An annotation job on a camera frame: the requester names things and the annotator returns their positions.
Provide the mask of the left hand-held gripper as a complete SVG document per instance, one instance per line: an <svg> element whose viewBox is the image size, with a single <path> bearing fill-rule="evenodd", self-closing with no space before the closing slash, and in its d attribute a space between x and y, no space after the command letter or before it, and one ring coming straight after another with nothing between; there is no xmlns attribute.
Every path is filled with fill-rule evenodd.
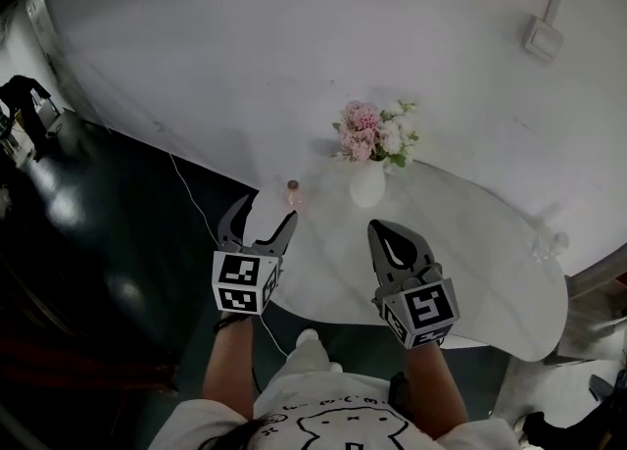
<svg viewBox="0 0 627 450"><path fill-rule="evenodd" d="M260 316L278 286L283 255L298 224L292 211L268 240L243 245L252 209L246 195L233 203L217 225L218 250L214 253L212 289L217 308L234 314Z"/></svg>

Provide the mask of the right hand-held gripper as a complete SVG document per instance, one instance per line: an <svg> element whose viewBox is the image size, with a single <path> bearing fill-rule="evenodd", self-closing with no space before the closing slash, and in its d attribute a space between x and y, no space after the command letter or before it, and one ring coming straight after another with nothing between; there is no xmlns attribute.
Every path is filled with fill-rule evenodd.
<svg viewBox="0 0 627 450"><path fill-rule="evenodd" d="M372 302L381 319L406 349L443 340L459 320L458 301L425 238L379 220L369 222L367 238L380 285Z"/></svg>

